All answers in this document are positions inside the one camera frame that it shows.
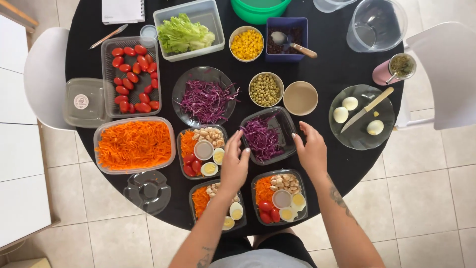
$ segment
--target green container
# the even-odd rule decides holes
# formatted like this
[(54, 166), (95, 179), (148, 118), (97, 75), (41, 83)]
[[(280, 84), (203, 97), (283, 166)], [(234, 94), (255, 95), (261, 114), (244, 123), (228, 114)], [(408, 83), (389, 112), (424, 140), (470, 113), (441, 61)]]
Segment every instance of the green container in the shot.
[(231, 0), (231, 6), (242, 20), (260, 25), (266, 24), (268, 18), (280, 17), (290, 2), (291, 0)]

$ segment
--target shredded red cabbage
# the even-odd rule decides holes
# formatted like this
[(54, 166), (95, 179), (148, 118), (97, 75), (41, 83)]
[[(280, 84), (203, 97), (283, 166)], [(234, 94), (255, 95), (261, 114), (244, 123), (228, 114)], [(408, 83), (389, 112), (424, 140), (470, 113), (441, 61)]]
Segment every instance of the shredded red cabbage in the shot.
[(246, 122), (245, 127), (240, 127), (257, 161), (264, 162), (284, 153), (278, 144), (277, 129), (268, 129), (268, 121), (275, 116), (267, 119), (258, 116)]
[(217, 82), (189, 80), (179, 103), (182, 112), (190, 112), (191, 117), (196, 117), (202, 124), (215, 124), (219, 119), (228, 120), (222, 115), (225, 113), (225, 105), (238, 96), (239, 88), (236, 93), (230, 93), (234, 84), (222, 89)]

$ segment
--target spiral notebook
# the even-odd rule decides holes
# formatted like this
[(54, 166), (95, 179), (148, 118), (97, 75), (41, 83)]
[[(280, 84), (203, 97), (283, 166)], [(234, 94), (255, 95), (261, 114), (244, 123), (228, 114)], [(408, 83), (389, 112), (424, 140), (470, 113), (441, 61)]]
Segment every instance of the spiral notebook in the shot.
[(144, 0), (102, 0), (102, 22), (104, 24), (144, 21)]

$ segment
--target hard-boiled egg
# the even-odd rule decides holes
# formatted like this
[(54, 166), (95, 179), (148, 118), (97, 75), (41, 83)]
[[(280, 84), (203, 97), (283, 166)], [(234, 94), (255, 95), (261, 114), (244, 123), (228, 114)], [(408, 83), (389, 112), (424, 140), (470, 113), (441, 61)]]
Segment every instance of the hard-boiled egg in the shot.
[(367, 126), (367, 132), (370, 135), (378, 135), (384, 130), (384, 123), (380, 120), (374, 120)]
[(342, 101), (342, 106), (347, 110), (352, 111), (358, 106), (358, 100), (355, 97), (347, 97)]
[(334, 120), (342, 124), (349, 117), (349, 111), (345, 107), (338, 107), (334, 110)]
[(218, 165), (214, 162), (208, 162), (203, 164), (200, 172), (205, 176), (213, 176), (218, 172)]
[(243, 206), (238, 202), (231, 203), (230, 217), (234, 220), (239, 220), (243, 216)]
[(235, 221), (230, 217), (226, 216), (225, 217), (225, 222), (223, 223), (223, 227), (221, 228), (223, 231), (228, 231), (235, 226)]
[(306, 199), (302, 194), (293, 195), (291, 207), (297, 211), (302, 211), (306, 206)]
[(281, 219), (287, 222), (294, 222), (294, 218), (298, 216), (298, 212), (292, 207), (288, 206), (279, 210), (279, 216)]
[(225, 156), (225, 150), (222, 148), (217, 148), (213, 151), (213, 161), (217, 165), (221, 165), (223, 162), (223, 156)]

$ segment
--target bowl of corn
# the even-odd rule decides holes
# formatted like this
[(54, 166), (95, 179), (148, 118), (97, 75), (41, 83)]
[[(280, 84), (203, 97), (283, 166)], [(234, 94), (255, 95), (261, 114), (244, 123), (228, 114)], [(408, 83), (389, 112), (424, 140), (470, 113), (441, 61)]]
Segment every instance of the bowl of corn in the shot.
[(256, 105), (271, 107), (283, 98), (284, 84), (274, 73), (260, 72), (249, 82), (248, 93)]
[(231, 54), (240, 62), (252, 62), (263, 52), (265, 40), (258, 29), (241, 26), (234, 30), (228, 42)]

